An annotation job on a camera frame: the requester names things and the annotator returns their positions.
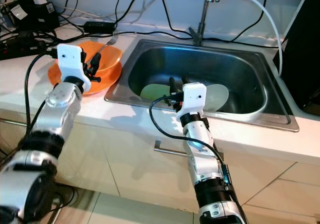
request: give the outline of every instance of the silver robot arm segment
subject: silver robot arm segment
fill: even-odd
[[[1,223],[38,221],[50,211],[58,158],[81,109],[82,93],[91,88],[80,47],[60,44],[56,54],[62,82],[46,97],[30,134],[0,172]]]
[[[173,108],[177,111],[176,119],[183,126],[184,136],[208,144],[219,155],[209,122],[202,118],[207,88],[201,83],[187,83],[183,85],[181,98],[172,79],[170,87]],[[221,157],[218,158],[210,148],[196,141],[187,140],[183,146],[188,155],[188,169],[199,204],[200,223],[248,224],[232,186],[228,166]]]

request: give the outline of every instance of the white wall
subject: white wall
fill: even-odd
[[[65,0],[49,0],[56,5],[64,6]],[[97,14],[114,12],[117,0],[79,0],[78,9]],[[120,0],[118,11],[127,9],[131,0]],[[139,10],[143,0],[136,0],[132,10]],[[272,15],[276,26],[283,34],[301,0],[267,0],[266,8]],[[69,7],[74,7],[76,0],[69,0]],[[204,0],[166,0],[173,27],[196,29],[200,21]],[[210,4],[206,31],[221,34],[237,34],[254,23],[261,10],[248,0],[221,0]],[[134,20],[137,14],[128,15],[124,21]],[[145,25],[168,26],[161,0],[157,0],[145,11],[137,22]],[[246,35],[274,37],[274,31],[266,17],[258,25],[246,32]]]

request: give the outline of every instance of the orange plate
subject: orange plate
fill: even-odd
[[[103,43],[85,41],[78,45],[86,53],[85,62],[88,62],[94,54],[104,46]],[[101,82],[92,82],[91,89],[85,92],[84,96],[90,96],[114,84],[120,77],[122,65],[120,59],[122,51],[113,46],[107,46],[101,51],[101,60],[96,76],[101,78]],[[54,63],[48,70],[48,78],[52,85],[61,82],[61,72],[57,63]]]
[[[101,73],[100,75],[97,75],[97,77],[101,77],[101,82],[91,82],[91,89],[83,93],[83,96],[90,96],[110,87],[120,77],[121,70],[122,70],[122,66],[121,66],[121,62],[119,61],[112,68],[109,68],[103,73]],[[48,77],[52,85],[55,85],[61,82],[61,72],[57,63],[54,63],[49,68]]]

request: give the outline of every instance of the metal handle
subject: metal handle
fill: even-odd
[[[177,150],[170,150],[170,149],[165,149],[160,147],[161,141],[156,140],[154,143],[154,151],[156,152],[161,152],[161,153],[168,153],[168,154],[173,154],[173,155],[178,155],[182,157],[187,157],[187,153],[182,152],[182,151],[177,151]]]
[[[22,126],[22,127],[26,127],[27,126],[27,124],[24,123],[24,122],[4,119],[4,118],[0,118],[0,122],[1,123],[8,123],[8,124],[13,124],[13,125],[18,125],[18,126]]]

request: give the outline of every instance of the white cabinet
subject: white cabinet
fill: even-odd
[[[107,159],[108,137],[104,128],[75,123],[58,160],[57,181],[118,196]]]
[[[25,115],[0,110],[0,148],[9,153],[26,133]]]
[[[296,163],[281,175],[280,178],[320,186],[320,165]]]
[[[299,215],[320,217],[320,186],[278,179],[247,204]]]
[[[154,151],[155,137],[109,130],[106,151],[120,196],[174,209],[198,211],[184,156]],[[174,149],[174,143],[161,146]]]
[[[25,135],[26,127],[18,122],[26,118],[25,114],[2,110],[0,117],[12,121],[0,120],[0,147],[9,153]],[[109,135],[104,128],[75,123],[58,159],[56,181],[119,196],[105,153]]]
[[[293,161],[230,150],[224,151],[224,161],[229,166],[240,205],[294,164]]]
[[[109,130],[106,151],[120,196],[198,212],[187,158],[154,151],[155,137]],[[183,151],[182,142],[163,139],[161,148]],[[241,204],[271,183],[294,162],[224,151]]]

